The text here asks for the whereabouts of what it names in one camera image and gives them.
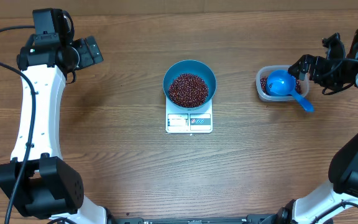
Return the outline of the blue plastic scoop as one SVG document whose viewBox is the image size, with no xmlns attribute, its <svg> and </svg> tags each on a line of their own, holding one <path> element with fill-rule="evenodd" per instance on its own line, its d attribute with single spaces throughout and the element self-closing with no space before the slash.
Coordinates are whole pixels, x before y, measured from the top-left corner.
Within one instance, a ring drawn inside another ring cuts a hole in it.
<svg viewBox="0 0 358 224">
<path fill-rule="evenodd" d="M 285 70 L 272 72 L 266 83 L 266 91 L 270 96 L 292 96 L 308 112 L 314 112 L 313 105 L 296 91 L 296 79 Z"/>
</svg>

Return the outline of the blue bowl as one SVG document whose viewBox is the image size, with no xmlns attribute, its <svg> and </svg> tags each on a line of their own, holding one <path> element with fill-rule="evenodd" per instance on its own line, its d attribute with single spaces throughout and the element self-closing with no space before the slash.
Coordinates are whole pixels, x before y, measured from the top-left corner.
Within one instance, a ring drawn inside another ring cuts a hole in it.
<svg viewBox="0 0 358 224">
<path fill-rule="evenodd" d="M 216 92 L 217 79 L 214 72 L 203 62 L 197 60 L 182 60 L 172 65 L 163 78 L 163 92 L 168 97 L 168 89 L 173 80 L 179 77 L 183 73 L 191 73 L 202 78 L 209 88 L 208 97 L 202 104 L 206 104 L 209 100 L 212 100 Z"/>
</svg>

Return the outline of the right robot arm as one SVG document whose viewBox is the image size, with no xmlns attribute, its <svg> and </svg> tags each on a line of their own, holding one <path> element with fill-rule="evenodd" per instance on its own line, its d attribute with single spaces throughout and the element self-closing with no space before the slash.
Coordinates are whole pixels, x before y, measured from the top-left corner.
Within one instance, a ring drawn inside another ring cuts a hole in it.
<svg viewBox="0 0 358 224">
<path fill-rule="evenodd" d="M 324 88 L 324 95 L 358 88 L 358 29 L 348 52 L 338 33 L 323 39 L 322 45 L 325 57 L 303 55 L 287 73 L 299 80 L 309 78 Z M 334 155 L 325 183 L 263 222 L 332 223 L 334 216 L 352 207 L 358 208 L 358 133 Z"/>
</svg>

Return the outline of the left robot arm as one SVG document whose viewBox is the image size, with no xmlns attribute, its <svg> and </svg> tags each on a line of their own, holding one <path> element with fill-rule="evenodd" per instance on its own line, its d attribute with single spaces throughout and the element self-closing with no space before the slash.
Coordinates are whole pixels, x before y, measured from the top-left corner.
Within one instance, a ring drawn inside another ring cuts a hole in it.
<svg viewBox="0 0 358 224">
<path fill-rule="evenodd" d="M 107 208 L 85 195 L 81 175 L 62 158 L 60 105 L 67 75 L 103 61 L 94 37 L 74 38 L 61 9 L 38 9 L 34 30 L 17 56 L 23 97 L 16 144 L 0 164 L 0 188 L 9 209 L 50 223 L 112 223 Z"/>
</svg>

